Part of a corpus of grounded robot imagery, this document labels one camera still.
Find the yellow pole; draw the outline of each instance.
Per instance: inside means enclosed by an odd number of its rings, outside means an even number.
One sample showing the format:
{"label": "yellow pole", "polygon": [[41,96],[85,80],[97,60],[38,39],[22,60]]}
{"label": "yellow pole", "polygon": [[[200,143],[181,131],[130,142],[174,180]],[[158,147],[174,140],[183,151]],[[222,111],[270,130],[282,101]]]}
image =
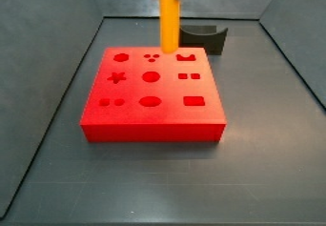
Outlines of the yellow pole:
{"label": "yellow pole", "polygon": [[159,0],[161,9],[161,48],[165,53],[178,49],[179,1]]}

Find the red block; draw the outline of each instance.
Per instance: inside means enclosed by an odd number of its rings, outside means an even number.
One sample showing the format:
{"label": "red block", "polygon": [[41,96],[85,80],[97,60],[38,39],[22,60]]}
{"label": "red block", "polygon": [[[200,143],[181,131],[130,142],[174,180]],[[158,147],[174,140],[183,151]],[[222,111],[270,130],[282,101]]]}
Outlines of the red block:
{"label": "red block", "polygon": [[202,48],[109,48],[81,126],[89,141],[218,141],[228,125]]}

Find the table surface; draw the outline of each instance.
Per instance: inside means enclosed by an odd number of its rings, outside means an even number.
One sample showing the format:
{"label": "table surface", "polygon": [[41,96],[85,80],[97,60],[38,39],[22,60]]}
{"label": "table surface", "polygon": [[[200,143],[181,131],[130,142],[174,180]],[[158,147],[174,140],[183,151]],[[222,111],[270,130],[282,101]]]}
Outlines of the table surface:
{"label": "table surface", "polygon": [[157,19],[106,19],[3,223],[326,222],[326,118],[257,21],[209,56],[229,127],[220,144],[90,144],[79,120],[105,49],[158,46]]}

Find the square hole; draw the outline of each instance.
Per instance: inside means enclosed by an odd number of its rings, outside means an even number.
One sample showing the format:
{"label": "square hole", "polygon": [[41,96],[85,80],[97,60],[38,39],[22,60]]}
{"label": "square hole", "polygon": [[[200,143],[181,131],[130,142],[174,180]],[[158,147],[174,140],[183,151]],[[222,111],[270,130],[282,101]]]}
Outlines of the square hole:
{"label": "square hole", "polygon": [[179,73],[178,74],[178,79],[187,79],[189,78],[189,74],[187,73]]}
{"label": "square hole", "polygon": [[198,73],[192,73],[192,78],[193,79],[201,79],[201,75]]}

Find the black bracket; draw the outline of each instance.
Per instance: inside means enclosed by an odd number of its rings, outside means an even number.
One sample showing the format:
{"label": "black bracket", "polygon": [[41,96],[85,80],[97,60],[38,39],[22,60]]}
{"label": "black bracket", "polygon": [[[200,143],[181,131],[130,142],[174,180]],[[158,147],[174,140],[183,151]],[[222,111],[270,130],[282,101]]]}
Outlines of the black bracket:
{"label": "black bracket", "polygon": [[222,55],[229,28],[221,31],[217,30],[217,26],[181,26],[179,46],[204,47],[208,54]]}

